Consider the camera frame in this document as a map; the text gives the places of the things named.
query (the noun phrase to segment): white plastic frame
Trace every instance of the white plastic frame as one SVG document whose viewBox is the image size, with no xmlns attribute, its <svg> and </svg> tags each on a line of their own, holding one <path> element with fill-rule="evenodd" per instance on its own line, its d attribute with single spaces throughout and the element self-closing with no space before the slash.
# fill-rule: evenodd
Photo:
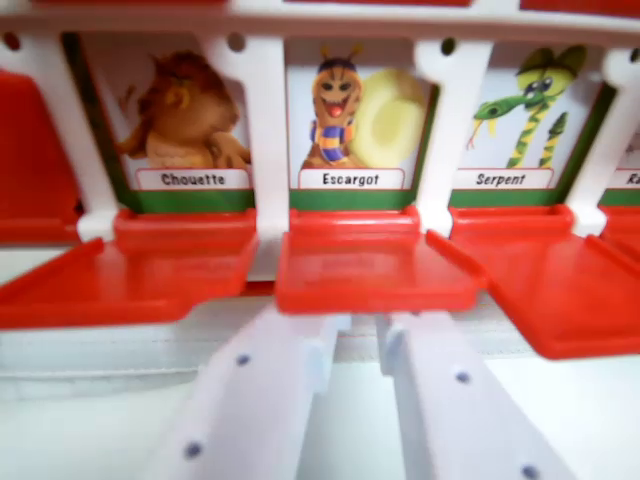
<svg viewBox="0 0 640 480">
<path fill-rule="evenodd" d="M 407 480 L 574 478 L 449 313 L 385 315 L 377 327 Z"/>
<path fill-rule="evenodd" d="M 565 202 L 574 214 L 573 233 L 581 237 L 604 230 L 607 218 L 598 203 L 640 125 L 640 62 L 632 62 L 631 53 L 612 48 L 602 61 L 604 79 L 617 89 L 616 96 Z"/>
<path fill-rule="evenodd" d="M 621 56 L 637 46 L 640 21 L 590 15 L 519 11 L 516 0 L 476 0 L 470 8 L 399 5 L 297 3 L 283 0 L 229 0 L 224 6 L 68 6 L 10 2 L 0 5 L 0 28 L 23 40 L 17 54 L 3 52 L 8 68 L 30 74 L 43 91 L 56 128 L 80 185 L 87 214 L 80 221 L 83 240 L 112 237 L 117 203 L 83 117 L 75 87 L 58 42 L 62 31 L 195 32 L 210 59 L 245 87 L 249 134 L 254 157 L 254 185 L 260 251 L 252 278 L 275 275 L 280 235 L 288 229 L 286 167 L 286 99 L 283 39 L 293 36 L 376 36 L 415 42 L 419 72 L 438 83 L 441 98 L 427 150 L 422 185 L 416 199 L 423 230 L 448 235 L 448 201 L 453 174 L 464 148 L 463 129 L 477 102 L 481 74 L 494 41 L 582 42 L 610 48 L 605 77 L 620 90 L 589 159 L 569 199 L 576 214 L 574 231 L 601 230 L 603 217 L 595 205 L 604 178 L 617 163 L 605 157 L 624 148 L 627 130 L 637 125 L 637 74 L 619 67 Z M 225 32 L 246 35 L 241 54 L 223 46 Z M 449 57 L 439 42 L 452 37 L 457 48 Z M 47 65 L 46 80 L 39 68 Z"/>
<path fill-rule="evenodd" d="M 313 396 L 350 321 L 265 307 L 203 368 L 142 478 L 293 480 Z"/>
</svg>

